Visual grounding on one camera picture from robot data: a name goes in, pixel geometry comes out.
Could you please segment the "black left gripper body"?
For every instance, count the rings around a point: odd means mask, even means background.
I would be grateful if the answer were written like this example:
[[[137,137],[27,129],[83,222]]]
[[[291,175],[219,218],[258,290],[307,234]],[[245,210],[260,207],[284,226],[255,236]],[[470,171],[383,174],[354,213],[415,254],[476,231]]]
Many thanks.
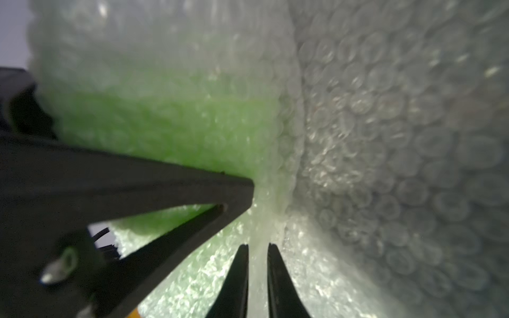
[[[97,317],[103,253],[56,204],[77,152],[13,129],[13,111],[37,110],[34,89],[27,71],[1,69],[1,316]]]

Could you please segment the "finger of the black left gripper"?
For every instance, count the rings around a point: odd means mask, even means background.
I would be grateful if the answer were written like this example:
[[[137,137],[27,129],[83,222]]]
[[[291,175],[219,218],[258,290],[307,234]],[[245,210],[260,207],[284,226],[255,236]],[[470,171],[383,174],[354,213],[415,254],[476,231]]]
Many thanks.
[[[95,271],[97,317],[127,317],[187,256],[252,204],[253,181],[84,148],[64,169],[57,206],[74,226],[185,205],[208,210],[123,259]]]

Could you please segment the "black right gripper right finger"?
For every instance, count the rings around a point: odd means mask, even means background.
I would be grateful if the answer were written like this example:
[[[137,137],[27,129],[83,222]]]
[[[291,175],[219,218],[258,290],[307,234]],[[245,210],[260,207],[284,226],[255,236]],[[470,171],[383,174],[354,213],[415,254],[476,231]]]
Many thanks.
[[[276,244],[267,253],[267,289],[270,318],[311,318],[292,282]]]

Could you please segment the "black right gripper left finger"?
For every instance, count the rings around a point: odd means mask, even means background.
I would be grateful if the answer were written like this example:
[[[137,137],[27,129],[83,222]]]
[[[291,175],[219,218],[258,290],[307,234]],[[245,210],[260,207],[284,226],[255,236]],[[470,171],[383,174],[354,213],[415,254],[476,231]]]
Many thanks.
[[[249,295],[249,246],[240,245],[206,318],[245,318]]]

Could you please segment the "green plastic wine glass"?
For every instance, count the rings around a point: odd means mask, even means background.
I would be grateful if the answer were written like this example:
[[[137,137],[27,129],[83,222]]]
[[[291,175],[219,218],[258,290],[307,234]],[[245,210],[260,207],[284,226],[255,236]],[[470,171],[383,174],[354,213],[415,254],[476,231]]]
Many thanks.
[[[51,95],[50,108],[67,144],[249,178],[249,215],[274,203],[279,104],[272,96],[69,93]]]

